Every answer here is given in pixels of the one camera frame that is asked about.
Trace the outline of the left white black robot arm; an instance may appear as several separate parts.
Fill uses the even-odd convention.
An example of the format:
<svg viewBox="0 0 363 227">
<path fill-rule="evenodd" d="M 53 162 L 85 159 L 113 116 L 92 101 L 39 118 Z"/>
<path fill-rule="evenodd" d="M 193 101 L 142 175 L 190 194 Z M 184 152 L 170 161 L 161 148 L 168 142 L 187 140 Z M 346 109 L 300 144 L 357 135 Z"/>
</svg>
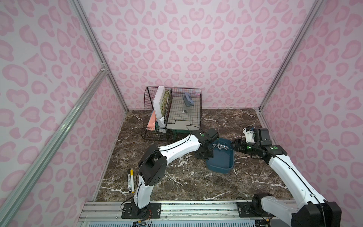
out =
<svg viewBox="0 0 363 227">
<path fill-rule="evenodd" d="M 167 166 L 176 159 L 189 153 L 194 153 L 197 159 L 213 158 L 213 143 L 218 138 L 219 134 L 215 129 L 195 130 L 175 143 L 161 147 L 150 146 L 139 162 L 139 182 L 132 199 L 133 207 L 143 210 L 150 204 L 154 186 L 163 179 Z"/>
</svg>

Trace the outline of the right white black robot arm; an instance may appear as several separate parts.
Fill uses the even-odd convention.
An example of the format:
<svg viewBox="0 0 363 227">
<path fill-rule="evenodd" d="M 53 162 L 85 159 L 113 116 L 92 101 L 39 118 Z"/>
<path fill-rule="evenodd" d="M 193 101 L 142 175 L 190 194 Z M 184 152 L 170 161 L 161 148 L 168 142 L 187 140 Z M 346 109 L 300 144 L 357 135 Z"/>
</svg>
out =
<svg viewBox="0 0 363 227">
<path fill-rule="evenodd" d="M 270 193 L 255 194 L 251 210 L 269 213 L 290 227 L 338 227 L 342 210 L 334 201 L 328 201 L 304 178 L 280 145 L 270 142 L 232 142 L 234 151 L 264 160 L 281 178 L 293 196 L 296 207 L 286 205 Z"/>
</svg>

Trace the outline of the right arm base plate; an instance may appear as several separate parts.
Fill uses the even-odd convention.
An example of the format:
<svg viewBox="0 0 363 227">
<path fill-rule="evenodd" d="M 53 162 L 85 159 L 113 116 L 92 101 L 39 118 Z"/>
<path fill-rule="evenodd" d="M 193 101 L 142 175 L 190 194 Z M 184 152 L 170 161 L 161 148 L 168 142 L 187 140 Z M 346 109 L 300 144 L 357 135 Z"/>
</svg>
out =
<svg viewBox="0 0 363 227">
<path fill-rule="evenodd" d="M 274 218 L 270 213 L 265 211 L 255 211 L 252 209 L 251 202 L 237 202 L 237 211 L 240 218 Z"/>
</svg>

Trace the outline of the teal plastic storage box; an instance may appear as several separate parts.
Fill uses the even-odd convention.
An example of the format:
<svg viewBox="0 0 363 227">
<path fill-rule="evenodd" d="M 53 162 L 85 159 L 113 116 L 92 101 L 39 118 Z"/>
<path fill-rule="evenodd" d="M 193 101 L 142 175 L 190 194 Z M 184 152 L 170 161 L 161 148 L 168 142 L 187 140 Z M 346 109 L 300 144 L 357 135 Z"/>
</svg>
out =
<svg viewBox="0 0 363 227">
<path fill-rule="evenodd" d="M 234 150 L 232 148 L 232 142 L 227 139 L 220 138 L 216 140 L 213 144 L 219 144 L 223 146 L 228 146 L 229 150 L 214 148 L 214 157 L 206 160 L 206 166 L 209 170 L 228 174 L 234 165 Z"/>
</svg>

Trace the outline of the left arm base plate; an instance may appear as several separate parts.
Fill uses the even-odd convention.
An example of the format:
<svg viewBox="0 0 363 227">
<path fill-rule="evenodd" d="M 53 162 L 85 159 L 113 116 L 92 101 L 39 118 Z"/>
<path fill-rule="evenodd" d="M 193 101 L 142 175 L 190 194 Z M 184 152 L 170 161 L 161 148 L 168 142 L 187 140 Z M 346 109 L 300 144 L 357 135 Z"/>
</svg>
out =
<svg viewBox="0 0 363 227">
<path fill-rule="evenodd" d="M 125 203 L 123 205 L 122 219 L 143 219 L 143 218 L 160 218 L 161 216 L 161 203 L 150 203 L 144 208 L 137 208 L 137 206 L 132 203 Z"/>
</svg>

